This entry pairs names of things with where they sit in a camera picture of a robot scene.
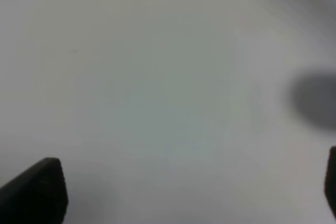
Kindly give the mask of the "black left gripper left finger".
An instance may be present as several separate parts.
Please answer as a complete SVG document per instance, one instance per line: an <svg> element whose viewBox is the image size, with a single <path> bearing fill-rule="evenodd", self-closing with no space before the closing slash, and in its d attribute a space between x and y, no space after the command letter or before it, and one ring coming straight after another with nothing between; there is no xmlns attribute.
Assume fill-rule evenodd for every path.
<svg viewBox="0 0 336 224"><path fill-rule="evenodd" d="M61 161L48 157L1 187L1 223L63 223L68 194Z"/></svg>

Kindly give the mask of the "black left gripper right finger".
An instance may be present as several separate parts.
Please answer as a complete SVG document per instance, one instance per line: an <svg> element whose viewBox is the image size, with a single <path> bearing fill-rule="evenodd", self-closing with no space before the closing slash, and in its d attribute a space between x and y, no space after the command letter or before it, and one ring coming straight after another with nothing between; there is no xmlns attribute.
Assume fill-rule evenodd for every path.
<svg viewBox="0 0 336 224"><path fill-rule="evenodd" d="M330 148L329 158L324 181L324 194L331 212L336 217L336 149Z"/></svg>

